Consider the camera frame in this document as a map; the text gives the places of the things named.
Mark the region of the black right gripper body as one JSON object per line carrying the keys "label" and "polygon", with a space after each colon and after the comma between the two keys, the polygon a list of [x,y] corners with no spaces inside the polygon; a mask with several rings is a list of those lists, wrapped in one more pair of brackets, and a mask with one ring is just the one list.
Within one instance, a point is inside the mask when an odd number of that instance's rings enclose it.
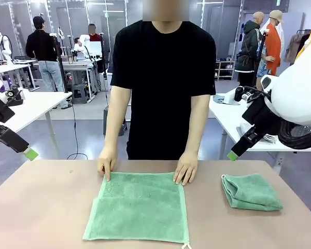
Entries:
{"label": "black right gripper body", "polygon": [[267,107],[264,97],[251,102],[242,118],[256,130],[279,130],[279,117]]}

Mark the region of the grey-blue towel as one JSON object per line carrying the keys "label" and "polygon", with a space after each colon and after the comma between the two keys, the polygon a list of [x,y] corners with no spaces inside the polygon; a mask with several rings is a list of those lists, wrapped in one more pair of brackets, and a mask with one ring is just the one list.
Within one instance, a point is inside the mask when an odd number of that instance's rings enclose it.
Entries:
{"label": "grey-blue towel", "polygon": [[277,136],[265,134],[261,139],[260,142],[275,144],[277,142],[278,138]]}

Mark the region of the green towel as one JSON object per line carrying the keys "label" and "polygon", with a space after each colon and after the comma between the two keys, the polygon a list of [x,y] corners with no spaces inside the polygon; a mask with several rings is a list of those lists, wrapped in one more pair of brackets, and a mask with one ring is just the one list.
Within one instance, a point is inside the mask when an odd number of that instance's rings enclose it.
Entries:
{"label": "green towel", "polygon": [[112,172],[93,200],[83,240],[149,240],[192,249],[185,193],[174,173]]}
{"label": "green towel", "polygon": [[260,174],[221,176],[222,188],[230,207],[255,211],[280,211],[283,204],[275,189]]}

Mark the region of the person's right forearm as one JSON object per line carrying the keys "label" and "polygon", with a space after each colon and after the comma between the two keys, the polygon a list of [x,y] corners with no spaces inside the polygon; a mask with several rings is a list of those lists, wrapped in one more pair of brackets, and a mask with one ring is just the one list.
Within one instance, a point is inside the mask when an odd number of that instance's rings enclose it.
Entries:
{"label": "person's right forearm", "polygon": [[103,151],[117,155],[119,133],[125,123],[125,114],[108,112]]}

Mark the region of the person's left forearm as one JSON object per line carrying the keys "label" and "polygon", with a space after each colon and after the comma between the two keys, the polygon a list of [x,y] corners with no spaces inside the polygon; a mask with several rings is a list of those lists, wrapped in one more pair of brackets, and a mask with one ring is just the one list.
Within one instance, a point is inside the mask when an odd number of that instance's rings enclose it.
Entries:
{"label": "person's left forearm", "polygon": [[198,155],[208,113],[192,113],[189,121],[189,134],[185,152]]}

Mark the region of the person's right hand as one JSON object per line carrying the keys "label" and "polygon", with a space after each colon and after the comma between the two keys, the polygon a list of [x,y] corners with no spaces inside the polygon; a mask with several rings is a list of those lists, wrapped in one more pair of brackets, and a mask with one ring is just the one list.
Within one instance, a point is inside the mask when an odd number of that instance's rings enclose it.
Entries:
{"label": "person's right hand", "polygon": [[97,160],[97,171],[104,175],[107,181],[110,181],[110,174],[117,162],[117,149],[111,146],[105,146]]}

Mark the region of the mannequin in dark jacket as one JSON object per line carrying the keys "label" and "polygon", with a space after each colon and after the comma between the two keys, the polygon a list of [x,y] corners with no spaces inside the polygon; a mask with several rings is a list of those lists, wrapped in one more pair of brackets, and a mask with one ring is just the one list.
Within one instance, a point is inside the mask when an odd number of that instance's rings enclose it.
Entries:
{"label": "mannequin in dark jacket", "polygon": [[248,20],[244,25],[244,39],[235,63],[235,71],[238,72],[240,86],[253,87],[257,49],[261,35],[259,28],[263,20],[264,13],[258,11],[253,14],[253,20]]}

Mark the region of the brown coat on rack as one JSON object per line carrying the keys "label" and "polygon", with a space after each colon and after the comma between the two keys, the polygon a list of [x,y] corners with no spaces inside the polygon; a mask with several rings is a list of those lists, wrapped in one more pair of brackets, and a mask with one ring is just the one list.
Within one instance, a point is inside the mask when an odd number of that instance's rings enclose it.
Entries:
{"label": "brown coat on rack", "polygon": [[289,45],[286,49],[285,62],[290,64],[295,62],[302,37],[303,34],[295,34],[291,37]]}

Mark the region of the man in black with cap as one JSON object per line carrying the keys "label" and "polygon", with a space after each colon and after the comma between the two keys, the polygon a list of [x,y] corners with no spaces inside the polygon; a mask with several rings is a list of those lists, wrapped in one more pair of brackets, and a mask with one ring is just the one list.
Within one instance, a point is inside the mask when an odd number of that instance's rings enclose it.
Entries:
{"label": "man in black with cap", "polygon": [[44,30],[45,21],[41,16],[35,16],[33,24],[35,31],[27,38],[26,55],[38,61],[38,69],[48,91],[64,92],[54,39]]}

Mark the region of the grey stool under desk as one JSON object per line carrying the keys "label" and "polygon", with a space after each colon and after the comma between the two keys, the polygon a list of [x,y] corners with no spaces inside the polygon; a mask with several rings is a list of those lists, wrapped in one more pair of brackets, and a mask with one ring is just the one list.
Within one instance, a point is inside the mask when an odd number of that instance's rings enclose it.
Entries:
{"label": "grey stool under desk", "polygon": [[84,84],[72,85],[72,103],[86,104],[89,100]]}

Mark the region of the yellow jacket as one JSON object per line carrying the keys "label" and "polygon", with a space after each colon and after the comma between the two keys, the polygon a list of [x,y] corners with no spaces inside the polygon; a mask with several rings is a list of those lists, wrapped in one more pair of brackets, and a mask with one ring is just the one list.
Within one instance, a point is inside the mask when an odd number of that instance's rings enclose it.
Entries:
{"label": "yellow jacket", "polygon": [[295,61],[299,58],[299,56],[304,52],[304,50],[311,44],[311,33],[309,35],[304,35],[302,37],[301,43],[299,45],[299,49],[295,58]]}

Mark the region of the grey desk with robot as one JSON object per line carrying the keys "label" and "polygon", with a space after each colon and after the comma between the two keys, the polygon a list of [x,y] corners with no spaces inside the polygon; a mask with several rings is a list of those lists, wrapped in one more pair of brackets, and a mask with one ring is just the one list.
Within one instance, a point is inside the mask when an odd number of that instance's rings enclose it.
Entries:
{"label": "grey desk with robot", "polygon": [[[84,84],[88,94],[90,103],[97,94],[97,69],[96,62],[90,60],[75,61],[75,62],[63,62],[64,71],[70,72],[72,77],[72,85]],[[67,90],[72,91],[72,86],[68,85]]]}

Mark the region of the person in black t-shirt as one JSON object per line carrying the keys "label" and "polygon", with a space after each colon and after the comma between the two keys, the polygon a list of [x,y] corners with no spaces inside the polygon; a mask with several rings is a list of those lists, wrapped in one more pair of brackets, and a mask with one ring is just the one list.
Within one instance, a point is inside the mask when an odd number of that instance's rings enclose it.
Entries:
{"label": "person in black t-shirt", "polygon": [[216,44],[189,20],[189,0],[143,0],[143,18],[118,32],[108,112],[131,110],[130,160],[185,152],[192,113],[209,114]]}

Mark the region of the white computer tower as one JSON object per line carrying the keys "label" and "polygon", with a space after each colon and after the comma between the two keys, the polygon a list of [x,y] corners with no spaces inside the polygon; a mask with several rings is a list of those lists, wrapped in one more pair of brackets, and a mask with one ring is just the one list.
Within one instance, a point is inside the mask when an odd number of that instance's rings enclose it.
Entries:
{"label": "white computer tower", "polygon": [[99,80],[100,80],[100,90],[101,91],[109,91],[111,90],[111,79],[112,79],[112,73],[106,72],[107,78],[105,79],[104,73],[99,74]]}

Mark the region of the person in red shirt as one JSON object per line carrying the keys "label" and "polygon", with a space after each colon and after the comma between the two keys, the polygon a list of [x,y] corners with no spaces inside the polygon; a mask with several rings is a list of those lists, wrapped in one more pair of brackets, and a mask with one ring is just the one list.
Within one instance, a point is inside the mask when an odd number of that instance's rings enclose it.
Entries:
{"label": "person in red shirt", "polygon": [[93,23],[90,23],[88,26],[88,32],[89,32],[89,37],[91,42],[101,42],[102,37],[100,34],[96,32],[96,26]]}

